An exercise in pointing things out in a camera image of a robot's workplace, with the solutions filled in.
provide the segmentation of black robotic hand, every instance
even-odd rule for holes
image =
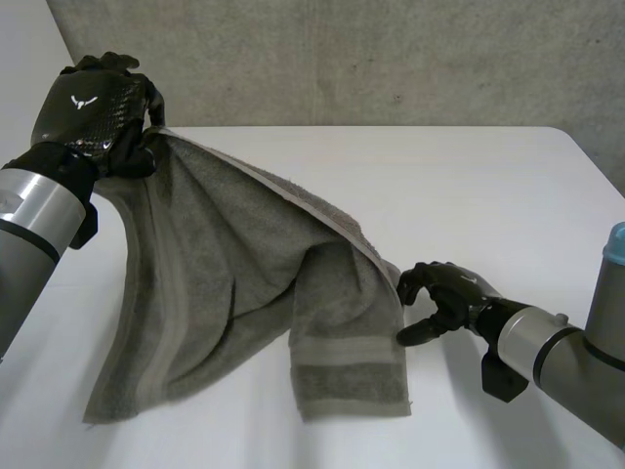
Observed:
[[[146,112],[165,125],[163,98],[151,81],[129,68],[139,61],[111,52],[84,57],[53,84],[32,132],[31,144],[57,143],[91,163],[96,177],[141,178],[155,170],[142,142]]]
[[[451,263],[419,263],[404,272],[397,287],[401,304],[413,305],[422,288],[437,304],[437,312],[401,330],[399,345],[421,345],[451,330],[470,329],[489,345],[481,361],[484,392],[505,403],[518,396],[528,382],[500,360],[497,343],[504,324],[527,305],[502,298],[478,274]]]
[[[397,293],[403,305],[412,305],[421,288],[426,288],[438,311],[430,318],[406,327],[397,335],[404,346],[420,345],[449,330],[470,328],[478,333],[479,315],[501,295],[478,274],[451,263],[418,263],[404,272]]]

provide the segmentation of white table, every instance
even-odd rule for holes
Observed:
[[[584,325],[625,200],[549,128],[174,129],[287,177],[354,215],[406,270],[453,261],[503,294]],[[480,388],[485,344],[467,331],[410,349],[413,415],[303,425],[286,335],[197,396],[121,424],[81,415],[111,343],[125,238],[101,228],[68,252],[0,365],[0,465],[13,468],[618,468],[625,456],[530,388],[509,405]],[[427,297],[412,322],[433,311]]]

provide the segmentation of blue cap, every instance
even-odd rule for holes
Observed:
[[[614,264],[625,266],[625,222],[612,228],[605,245],[604,257]]]

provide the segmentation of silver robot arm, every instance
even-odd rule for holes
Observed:
[[[586,329],[565,315],[506,300],[453,264],[417,264],[397,292],[414,303],[427,288],[438,311],[397,335],[420,345],[461,327],[489,344],[482,387],[506,403],[529,382],[625,451],[625,223],[612,230]]]
[[[0,361],[65,250],[95,234],[94,182],[89,163],[55,144],[0,170]]]
[[[0,361],[65,250],[97,232],[95,182],[156,169],[144,119],[165,125],[164,103],[151,81],[128,71],[138,65],[107,52],[62,70],[32,148],[0,170]]]

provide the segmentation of white logo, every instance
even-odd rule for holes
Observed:
[[[471,282],[471,283],[473,283],[475,285],[478,284],[478,279],[477,278],[468,278],[468,277],[465,277],[465,276],[460,276],[460,278],[463,278],[464,280],[469,281],[469,282]]]
[[[76,108],[80,109],[86,105],[90,105],[93,101],[95,101],[98,97],[94,96],[91,100],[89,101],[78,101],[76,100],[76,97],[74,95],[71,95],[71,101],[76,105]]]

